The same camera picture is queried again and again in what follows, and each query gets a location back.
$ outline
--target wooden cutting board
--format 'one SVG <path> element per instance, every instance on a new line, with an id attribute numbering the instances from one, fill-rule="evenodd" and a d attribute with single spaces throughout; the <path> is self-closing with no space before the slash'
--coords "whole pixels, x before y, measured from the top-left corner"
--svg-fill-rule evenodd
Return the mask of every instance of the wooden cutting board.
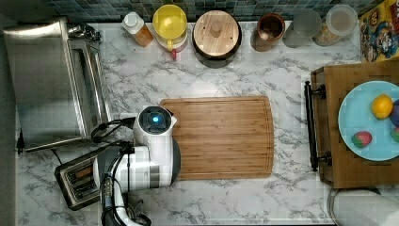
<path id="1" fill-rule="evenodd" d="M 267 177 L 273 167 L 273 119 L 266 97 L 165 99 L 178 122 L 180 180 Z"/>

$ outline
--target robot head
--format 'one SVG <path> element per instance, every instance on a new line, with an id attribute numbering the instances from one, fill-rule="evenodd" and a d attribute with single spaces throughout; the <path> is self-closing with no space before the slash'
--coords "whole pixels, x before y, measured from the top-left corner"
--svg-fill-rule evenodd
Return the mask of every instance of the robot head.
<path id="1" fill-rule="evenodd" d="M 172 116 L 161 106 L 149 106 L 138 116 L 138 125 L 145 133 L 161 135 L 173 126 Z"/>

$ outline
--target wooden lid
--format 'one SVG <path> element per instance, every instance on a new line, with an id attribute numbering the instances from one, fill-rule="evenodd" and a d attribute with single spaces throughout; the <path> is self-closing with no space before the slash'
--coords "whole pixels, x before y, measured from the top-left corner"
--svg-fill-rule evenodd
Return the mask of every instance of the wooden lid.
<path id="1" fill-rule="evenodd" d="M 224 11 L 213 10 L 203 14 L 196 22 L 193 42 L 212 57 L 229 53 L 238 42 L 238 23 Z"/>

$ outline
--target glass canister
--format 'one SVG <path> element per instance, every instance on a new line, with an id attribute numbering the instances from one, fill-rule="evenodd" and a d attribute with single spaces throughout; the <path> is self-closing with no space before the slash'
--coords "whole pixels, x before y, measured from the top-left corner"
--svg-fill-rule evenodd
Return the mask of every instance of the glass canister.
<path id="1" fill-rule="evenodd" d="M 322 18 L 319 13 L 311 9 L 303 9 L 288 26 L 282 42 L 289 48 L 307 45 L 321 28 Z"/>
<path id="2" fill-rule="evenodd" d="M 358 14 L 347 5 L 337 5 L 329 10 L 321 31 L 313 41 L 320 46 L 329 46 L 351 34 L 358 22 Z"/>

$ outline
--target white container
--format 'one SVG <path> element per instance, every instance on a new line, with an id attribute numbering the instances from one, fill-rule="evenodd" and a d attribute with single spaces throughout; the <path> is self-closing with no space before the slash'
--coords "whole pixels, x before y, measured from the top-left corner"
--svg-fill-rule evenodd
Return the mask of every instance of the white container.
<path id="1" fill-rule="evenodd" d="M 337 5 L 329 10 L 322 30 L 313 37 L 321 46 L 329 46 L 351 34 L 358 23 L 358 14 L 347 5 Z"/>

